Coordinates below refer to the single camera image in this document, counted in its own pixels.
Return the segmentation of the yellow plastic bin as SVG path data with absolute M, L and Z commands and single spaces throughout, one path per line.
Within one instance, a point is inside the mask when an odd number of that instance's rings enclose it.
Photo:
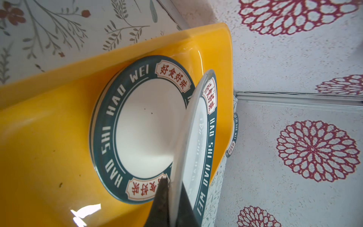
M 217 83 L 214 178 L 233 126 L 232 41 L 224 23 L 180 31 L 46 72 L 1 89 L 1 226 L 141 227 L 152 201 L 123 203 L 93 166 L 89 131 L 110 79 L 152 55 L 170 57 L 195 88 Z

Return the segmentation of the green rim plate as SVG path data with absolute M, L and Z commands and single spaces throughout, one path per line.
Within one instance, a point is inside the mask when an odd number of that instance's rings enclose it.
M 238 138 L 238 130 L 239 130 L 239 117 L 238 117 L 237 113 L 234 113 L 234 115 L 233 115 L 233 131 L 232 131 L 232 135 L 230 138 L 228 148 L 225 152 L 227 158 L 229 158 L 233 153 L 233 150 L 236 145 L 237 138 Z
M 93 166 L 117 200 L 143 204 L 169 178 L 173 144 L 195 85 L 176 60 L 141 58 L 117 72 L 94 107 L 89 131 Z
M 217 83 L 213 70 L 199 81 L 187 105 L 175 142 L 169 186 L 169 223 L 176 227 L 182 184 L 201 226 L 206 209 L 217 122 Z

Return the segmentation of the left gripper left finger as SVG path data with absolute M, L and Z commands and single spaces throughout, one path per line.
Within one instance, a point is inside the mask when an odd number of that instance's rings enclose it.
M 144 227 L 169 227 L 168 192 L 168 180 L 162 178 Z

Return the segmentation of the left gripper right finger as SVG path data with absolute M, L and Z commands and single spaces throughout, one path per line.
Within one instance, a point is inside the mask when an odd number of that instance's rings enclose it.
M 199 224 L 194 216 L 184 184 L 181 187 L 181 196 L 178 209 L 178 217 L 176 227 L 199 227 Z

